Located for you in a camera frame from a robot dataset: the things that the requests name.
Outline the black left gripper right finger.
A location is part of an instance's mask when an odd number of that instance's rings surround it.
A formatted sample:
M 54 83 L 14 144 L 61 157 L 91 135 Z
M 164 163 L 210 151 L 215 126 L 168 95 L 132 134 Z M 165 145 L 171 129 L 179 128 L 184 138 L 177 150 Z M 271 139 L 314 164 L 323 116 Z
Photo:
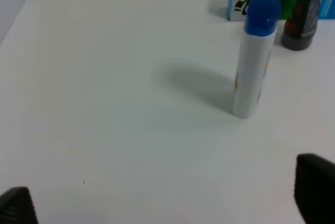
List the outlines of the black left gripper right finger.
M 298 155 L 294 198 L 305 223 L 334 223 L 334 163 L 312 153 Z

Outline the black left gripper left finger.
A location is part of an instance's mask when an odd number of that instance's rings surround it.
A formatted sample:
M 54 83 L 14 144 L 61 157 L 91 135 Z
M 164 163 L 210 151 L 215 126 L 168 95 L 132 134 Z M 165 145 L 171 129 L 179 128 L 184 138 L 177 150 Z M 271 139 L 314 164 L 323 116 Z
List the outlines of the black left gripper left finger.
M 1 224 L 38 224 L 28 187 L 13 187 L 1 194 Z

